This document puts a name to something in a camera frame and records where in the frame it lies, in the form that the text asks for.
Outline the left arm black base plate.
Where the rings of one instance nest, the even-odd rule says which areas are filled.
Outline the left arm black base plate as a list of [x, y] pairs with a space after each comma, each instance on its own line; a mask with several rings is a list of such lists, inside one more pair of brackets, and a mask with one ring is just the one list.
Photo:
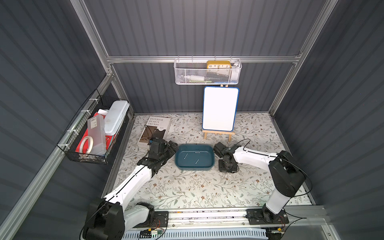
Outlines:
[[169, 211], [155, 211], [148, 216], [148, 219], [140, 224], [135, 225], [133, 229], [138, 228], [165, 228], [169, 222]]

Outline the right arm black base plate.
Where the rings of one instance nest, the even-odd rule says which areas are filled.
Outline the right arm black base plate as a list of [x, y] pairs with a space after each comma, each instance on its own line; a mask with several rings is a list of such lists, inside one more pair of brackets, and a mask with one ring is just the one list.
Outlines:
[[267, 208], [247, 209], [245, 218], [248, 219], [250, 225], [283, 225], [289, 223], [288, 215], [284, 209], [278, 214], [272, 213]]

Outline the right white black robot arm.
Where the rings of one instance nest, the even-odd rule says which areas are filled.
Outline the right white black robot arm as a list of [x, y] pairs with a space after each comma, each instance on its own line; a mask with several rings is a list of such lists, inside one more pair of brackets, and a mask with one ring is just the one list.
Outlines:
[[236, 173], [240, 170], [239, 164], [251, 165], [268, 171], [274, 182], [275, 190], [263, 205], [262, 209], [247, 214], [251, 222], [273, 224], [288, 221], [284, 207], [294, 198], [306, 180], [306, 174], [291, 163], [293, 156], [287, 151], [280, 153], [265, 153], [247, 149], [240, 144], [225, 146], [217, 143], [213, 152], [219, 157], [219, 171]]

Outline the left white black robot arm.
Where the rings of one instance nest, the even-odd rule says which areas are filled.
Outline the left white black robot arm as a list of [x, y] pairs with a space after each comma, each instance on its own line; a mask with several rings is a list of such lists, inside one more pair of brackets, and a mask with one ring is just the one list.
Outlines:
[[91, 202], [80, 240], [121, 240], [127, 230], [152, 224], [154, 206], [140, 202], [126, 210], [136, 193], [158, 173], [179, 150], [173, 141], [152, 138], [150, 150], [137, 162], [133, 172], [113, 191]]

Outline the teal plastic storage tray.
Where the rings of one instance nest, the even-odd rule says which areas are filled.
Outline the teal plastic storage tray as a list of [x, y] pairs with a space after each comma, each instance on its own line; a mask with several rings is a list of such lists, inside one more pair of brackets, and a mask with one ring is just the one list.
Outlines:
[[215, 165], [213, 147], [207, 144], [182, 144], [175, 154], [175, 164], [183, 171], [209, 171]]

